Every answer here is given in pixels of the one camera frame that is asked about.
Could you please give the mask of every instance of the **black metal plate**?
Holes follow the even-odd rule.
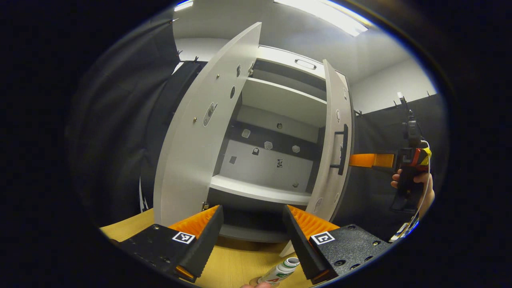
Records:
[[[353,224],[329,231],[328,234],[331,237],[323,234],[316,236],[320,244],[314,241],[313,236],[309,242],[338,276],[360,267],[390,245]]]
[[[128,254],[139,259],[153,269],[157,269],[167,275],[176,275],[175,268],[183,258],[187,250],[196,242],[186,239],[179,242],[173,237],[181,240],[182,232],[154,224],[144,229],[133,237],[119,243],[119,247]]]

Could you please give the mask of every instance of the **green label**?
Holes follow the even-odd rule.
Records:
[[[288,274],[277,273],[277,274],[276,274],[276,276],[278,276],[278,277],[285,277],[285,276],[288,276],[288,275],[290,275],[290,274],[292,274],[292,273],[293,273],[293,272],[290,272],[290,273],[288,273]]]

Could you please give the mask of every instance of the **ceiling light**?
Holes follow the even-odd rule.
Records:
[[[188,0],[188,1],[181,2],[180,4],[176,5],[176,7],[174,8],[174,12],[191,7],[193,4],[194,4],[194,0]]]
[[[337,26],[354,37],[368,30],[363,24],[343,13],[350,10],[327,0],[274,0],[274,2],[308,12]],[[357,15],[352,11],[350,11],[350,14],[352,16]]]

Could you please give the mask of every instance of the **white cable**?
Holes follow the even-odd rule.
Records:
[[[429,145],[429,143],[427,141],[422,140],[421,143],[425,143],[429,147],[429,150],[430,150],[430,145]],[[428,174],[428,178],[427,178],[426,183],[425,183],[425,189],[423,190],[423,197],[421,199],[421,203],[420,203],[420,205],[418,207],[418,211],[416,211],[414,216],[411,218],[411,222],[409,223],[409,226],[406,229],[404,229],[405,233],[402,233],[401,237],[407,236],[407,234],[409,234],[411,229],[416,226],[417,222],[419,222],[419,211],[421,210],[421,206],[423,206],[423,201],[425,200],[426,191],[429,188],[429,182],[430,182],[430,158],[431,158],[430,155],[428,155],[428,158],[429,158],[429,174]]]

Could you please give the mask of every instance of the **screw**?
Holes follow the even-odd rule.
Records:
[[[345,262],[346,262],[345,260],[338,260],[334,263],[334,266],[341,266],[341,265],[345,264]]]

